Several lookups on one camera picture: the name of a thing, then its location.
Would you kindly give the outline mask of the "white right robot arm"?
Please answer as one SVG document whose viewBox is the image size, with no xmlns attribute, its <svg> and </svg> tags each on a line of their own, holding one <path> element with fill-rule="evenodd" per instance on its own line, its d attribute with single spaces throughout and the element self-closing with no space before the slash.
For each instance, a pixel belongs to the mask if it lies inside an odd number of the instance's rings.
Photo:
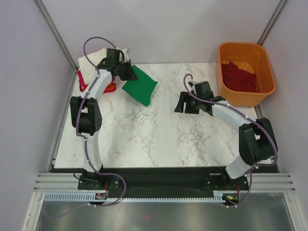
<svg viewBox="0 0 308 231">
<path fill-rule="evenodd" d="M 237 185 L 239 177 L 259 166 L 265 166 L 265 160 L 272 158 L 271 166 L 276 163 L 278 147 L 271 122 L 267 118 L 246 116 L 223 97 L 214 96 L 207 81 L 190 81 L 185 87 L 192 89 L 180 93 L 174 110 L 176 113 L 197 115 L 203 111 L 225 122 L 239 135 L 239 156 L 226 166 L 226 174 L 220 177 L 223 188 L 232 189 Z"/>
</svg>

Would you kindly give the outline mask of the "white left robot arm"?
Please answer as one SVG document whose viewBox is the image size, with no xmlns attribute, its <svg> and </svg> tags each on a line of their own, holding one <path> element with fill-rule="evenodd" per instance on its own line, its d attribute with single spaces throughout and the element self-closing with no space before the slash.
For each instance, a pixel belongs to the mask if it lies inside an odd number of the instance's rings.
<svg viewBox="0 0 308 231">
<path fill-rule="evenodd" d="M 94 79 L 80 96 L 70 99 L 71 122 L 76 135 L 84 142 L 84 169 L 87 172 L 98 172 L 103 167 L 98 142 L 103 124 L 99 100 L 116 77 L 122 81 L 138 80 L 127 49 L 107 49 L 106 57 L 95 65 Z"/>
</svg>

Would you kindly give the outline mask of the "green t-shirt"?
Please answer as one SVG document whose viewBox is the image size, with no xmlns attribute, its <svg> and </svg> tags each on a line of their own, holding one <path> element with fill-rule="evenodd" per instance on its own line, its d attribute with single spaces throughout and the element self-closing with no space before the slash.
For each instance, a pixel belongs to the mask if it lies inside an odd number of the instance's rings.
<svg viewBox="0 0 308 231">
<path fill-rule="evenodd" d="M 138 68 L 136 65 L 132 69 L 137 76 L 137 80 L 127 81 L 122 89 L 137 102 L 144 106 L 149 106 L 151 102 L 152 93 L 158 84 L 148 74 Z"/>
</svg>

